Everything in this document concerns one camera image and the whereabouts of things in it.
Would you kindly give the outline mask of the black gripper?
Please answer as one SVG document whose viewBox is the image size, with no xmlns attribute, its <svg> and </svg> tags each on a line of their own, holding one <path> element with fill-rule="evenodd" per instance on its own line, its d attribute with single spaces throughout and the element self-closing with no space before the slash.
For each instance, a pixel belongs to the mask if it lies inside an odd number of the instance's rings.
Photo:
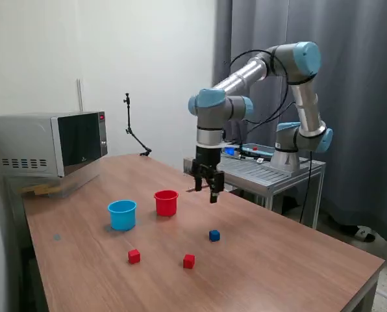
<svg viewBox="0 0 387 312">
<path fill-rule="evenodd" d="M 220 148 L 204 148 L 197 146 L 195 151 L 195 163 L 193 165 L 193 176 L 195 181 L 195 191 L 202 190 L 203 173 L 201 165 L 217 169 L 220 163 Z M 210 203 L 216 203 L 220 192 L 224 191 L 225 175 L 222 171 L 215 171 L 209 179 Z"/>
</svg>

